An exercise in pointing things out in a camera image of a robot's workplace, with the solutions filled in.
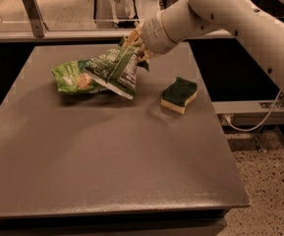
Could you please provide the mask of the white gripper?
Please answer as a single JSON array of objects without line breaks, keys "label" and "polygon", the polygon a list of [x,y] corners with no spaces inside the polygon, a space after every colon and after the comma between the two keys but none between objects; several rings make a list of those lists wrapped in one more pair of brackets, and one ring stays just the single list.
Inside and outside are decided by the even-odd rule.
[{"label": "white gripper", "polygon": [[[171,51],[176,43],[173,42],[167,35],[163,21],[163,12],[146,18],[142,24],[142,29],[134,29],[123,43],[123,47],[140,46],[144,43],[147,50],[154,54],[166,54]],[[143,62],[149,59],[148,51],[141,47],[138,49],[138,62]]]}]

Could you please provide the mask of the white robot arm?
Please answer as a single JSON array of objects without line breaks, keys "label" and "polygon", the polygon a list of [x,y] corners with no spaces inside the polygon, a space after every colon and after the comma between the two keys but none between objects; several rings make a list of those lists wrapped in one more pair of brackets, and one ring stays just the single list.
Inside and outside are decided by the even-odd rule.
[{"label": "white robot arm", "polygon": [[284,93],[284,23],[251,0],[179,0],[145,18],[125,44],[141,45],[149,58],[219,29],[235,37]]}]

